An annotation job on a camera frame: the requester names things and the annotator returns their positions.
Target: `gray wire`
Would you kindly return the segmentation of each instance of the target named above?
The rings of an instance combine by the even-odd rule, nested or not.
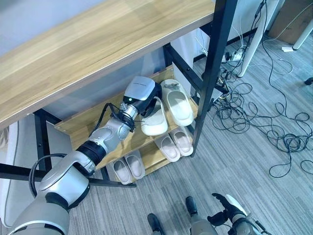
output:
[[[285,62],[287,62],[288,64],[290,64],[290,71],[289,72],[287,72],[287,73],[281,73],[281,72],[278,72],[278,71],[276,71],[276,70],[273,70],[273,72],[275,72],[275,73],[277,73],[277,74],[280,74],[280,75],[288,75],[288,74],[291,74],[292,72],[293,72],[293,64],[290,62],[290,61],[288,61],[288,60],[284,60],[284,59],[278,59],[278,61],[285,61]],[[270,68],[271,69],[271,67],[270,66],[267,66],[267,65],[249,65],[248,67],[253,67],[253,66],[264,66],[264,67],[267,67],[267,68]]]

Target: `wooden tabletop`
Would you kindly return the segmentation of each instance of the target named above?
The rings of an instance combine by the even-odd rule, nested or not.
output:
[[[211,0],[108,0],[30,40],[0,57],[0,129],[212,21],[213,12]]]

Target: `robotic arm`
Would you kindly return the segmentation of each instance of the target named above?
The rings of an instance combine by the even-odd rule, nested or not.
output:
[[[77,150],[67,154],[40,182],[35,200],[22,212],[9,235],[66,235],[68,210],[76,207],[89,192],[95,167],[134,130],[138,114],[148,116],[162,97],[158,83],[135,77],[123,97],[118,114],[102,128],[92,132]]]

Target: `white slipper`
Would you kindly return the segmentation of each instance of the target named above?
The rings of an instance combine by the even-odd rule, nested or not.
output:
[[[177,149],[173,140],[168,134],[165,134],[164,136],[161,136],[154,141],[163,153],[163,155],[167,158],[167,160],[169,160],[170,162],[176,162],[179,160],[179,150]]]
[[[189,156],[193,153],[194,148],[184,127],[179,127],[170,132],[170,137],[174,141],[181,155]]]
[[[141,119],[141,130],[147,136],[156,136],[164,134],[167,131],[167,121],[162,101],[155,97],[156,105],[152,113]]]
[[[194,120],[188,97],[182,85],[174,79],[161,82],[162,100],[170,110],[177,126],[188,126]]]
[[[139,180],[145,176],[145,167],[139,150],[127,154],[124,158],[135,179]]]
[[[116,160],[113,164],[113,170],[119,181],[124,184],[130,184],[132,182],[132,174],[128,169],[127,163],[124,158]]]

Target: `white cable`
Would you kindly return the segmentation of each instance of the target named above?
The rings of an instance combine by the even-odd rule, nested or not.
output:
[[[281,73],[281,72],[278,72],[278,71],[276,71],[276,70],[273,70],[273,72],[275,72],[275,73],[277,73],[277,74],[280,74],[280,75],[288,75],[288,74],[291,74],[291,73],[293,72],[293,65],[292,65],[292,63],[291,63],[290,61],[284,60],[284,59],[278,59],[278,60],[279,60],[279,61],[285,61],[285,62],[289,63],[290,66],[291,66],[291,69],[290,69],[290,71],[287,72],[287,73]],[[267,66],[267,65],[249,65],[248,67],[254,67],[254,66],[264,66],[264,67],[267,67],[267,68],[270,68],[270,69],[271,69],[271,67],[270,67],[270,66]]]
[[[312,4],[313,4],[313,3],[311,3],[311,4],[309,4],[307,7],[305,7],[305,8],[304,8],[304,9],[303,9],[303,10],[302,10],[302,11],[301,11],[284,29],[283,29],[283,31],[281,31],[281,33],[278,34],[278,36],[277,36],[276,38],[267,39],[267,40],[263,41],[263,43],[264,43],[264,42],[267,42],[267,41],[273,41],[273,40],[276,40],[277,38],[279,38],[279,36],[282,35],[283,32],[285,32],[285,30],[288,28],[288,26],[291,25],[291,23],[294,22],[295,19],[297,19],[298,16],[300,16],[301,13],[304,12],[304,11],[305,11],[308,7],[310,7]]]
[[[238,30],[236,30],[236,28],[233,25],[231,25],[231,27],[237,32],[238,36],[240,37],[241,46],[243,47],[244,46],[244,42],[243,42],[243,40],[242,40]]]
[[[204,46],[201,44],[201,42],[199,41],[199,39],[198,39],[197,37],[195,37],[195,39],[196,39],[196,41],[199,43],[199,45],[201,46],[200,52],[201,52],[202,54],[204,54],[204,55],[207,56],[207,51],[206,51],[206,49],[204,48]]]
[[[244,36],[243,36],[243,31],[241,30],[241,15],[240,15],[239,27],[240,27],[241,38],[243,41],[243,43],[241,44],[241,47],[244,47]]]

